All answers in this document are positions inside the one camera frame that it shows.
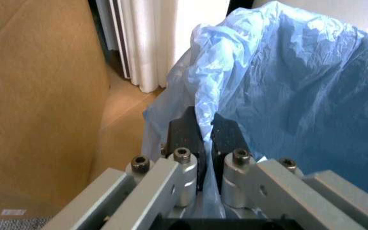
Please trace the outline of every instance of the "bolt head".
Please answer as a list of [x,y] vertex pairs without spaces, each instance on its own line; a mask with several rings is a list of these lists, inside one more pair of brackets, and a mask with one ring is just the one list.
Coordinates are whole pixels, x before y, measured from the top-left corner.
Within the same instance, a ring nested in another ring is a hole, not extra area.
[[290,171],[294,171],[296,169],[296,162],[289,158],[281,158],[278,160],[285,168]]
[[150,160],[146,156],[136,156],[130,164],[131,170],[135,173],[147,173],[150,169]]
[[244,149],[234,149],[232,151],[232,161],[237,165],[245,165],[249,163],[251,154]]
[[189,149],[180,147],[174,150],[174,160],[178,163],[184,164],[190,162],[191,152]]

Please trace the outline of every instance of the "blue plastic bag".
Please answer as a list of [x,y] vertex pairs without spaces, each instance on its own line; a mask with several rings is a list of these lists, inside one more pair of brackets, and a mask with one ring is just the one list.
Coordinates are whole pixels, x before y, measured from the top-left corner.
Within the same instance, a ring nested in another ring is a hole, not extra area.
[[238,122],[256,159],[331,169],[368,192],[368,34],[354,26],[278,2],[199,25],[144,113],[142,154],[159,157],[169,121],[190,105],[208,150],[204,217],[225,217],[210,156],[215,113]]

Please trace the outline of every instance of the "white curtain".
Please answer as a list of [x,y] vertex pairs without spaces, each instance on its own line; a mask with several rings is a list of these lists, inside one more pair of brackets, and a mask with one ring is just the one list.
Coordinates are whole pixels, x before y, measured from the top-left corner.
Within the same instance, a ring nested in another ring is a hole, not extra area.
[[190,47],[200,23],[224,20],[230,0],[118,0],[131,82],[143,92],[166,87],[166,75]]

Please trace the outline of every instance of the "cardboard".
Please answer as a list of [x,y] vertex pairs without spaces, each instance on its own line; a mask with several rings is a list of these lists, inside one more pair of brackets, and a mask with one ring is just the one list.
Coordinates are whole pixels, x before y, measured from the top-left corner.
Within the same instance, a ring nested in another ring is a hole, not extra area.
[[107,92],[87,1],[0,0],[0,209],[54,215],[87,186]]

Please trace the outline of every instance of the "sticker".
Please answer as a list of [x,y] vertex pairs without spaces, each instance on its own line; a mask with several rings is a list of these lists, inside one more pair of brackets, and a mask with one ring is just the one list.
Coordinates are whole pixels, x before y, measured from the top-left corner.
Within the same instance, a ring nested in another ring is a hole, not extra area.
[[26,209],[3,209],[1,215],[21,216],[25,212]]

